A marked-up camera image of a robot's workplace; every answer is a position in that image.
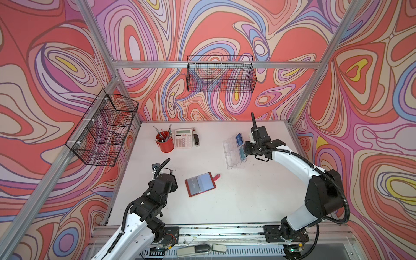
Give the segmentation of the dark grey credit card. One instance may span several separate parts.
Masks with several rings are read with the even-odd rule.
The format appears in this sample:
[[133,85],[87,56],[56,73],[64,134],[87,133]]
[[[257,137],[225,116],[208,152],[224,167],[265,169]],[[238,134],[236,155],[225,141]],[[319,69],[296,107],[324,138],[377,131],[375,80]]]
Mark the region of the dark grey credit card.
[[191,197],[199,194],[201,191],[198,178],[196,177],[187,180],[187,187]]

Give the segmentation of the red leather card holder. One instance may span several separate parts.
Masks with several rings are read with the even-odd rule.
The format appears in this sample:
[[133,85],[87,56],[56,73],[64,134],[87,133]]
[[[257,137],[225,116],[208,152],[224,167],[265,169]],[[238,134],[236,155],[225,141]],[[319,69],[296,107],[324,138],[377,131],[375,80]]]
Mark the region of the red leather card holder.
[[198,176],[185,180],[185,185],[189,197],[194,197],[202,193],[214,190],[216,181],[221,177],[220,174],[215,176],[211,172],[200,174]]

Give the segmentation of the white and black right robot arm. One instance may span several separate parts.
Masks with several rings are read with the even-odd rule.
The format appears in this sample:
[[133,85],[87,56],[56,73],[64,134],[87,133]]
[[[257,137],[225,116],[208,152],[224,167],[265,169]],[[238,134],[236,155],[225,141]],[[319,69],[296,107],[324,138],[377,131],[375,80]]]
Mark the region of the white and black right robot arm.
[[350,219],[351,209],[340,173],[316,166],[291,150],[283,141],[272,140],[267,129],[257,125],[253,113],[251,120],[251,140],[244,143],[244,154],[263,162],[279,163],[307,186],[303,205],[284,217],[278,230],[268,233],[268,236],[291,242],[300,238],[306,228],[318,226],[322,221],[346,224]]

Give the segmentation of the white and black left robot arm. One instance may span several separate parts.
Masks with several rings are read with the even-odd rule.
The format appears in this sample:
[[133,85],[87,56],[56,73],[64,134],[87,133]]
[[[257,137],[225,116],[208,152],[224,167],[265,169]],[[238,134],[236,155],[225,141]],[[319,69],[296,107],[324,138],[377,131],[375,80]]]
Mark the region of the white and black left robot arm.
[[178,188],[173,171],[161,172],[170,160],[156,168],[148,189],[128,203],[120,227],[92,260],[135,260],[152,243],[163,240],[165,223],[158,216],[163,215],[169,194]]

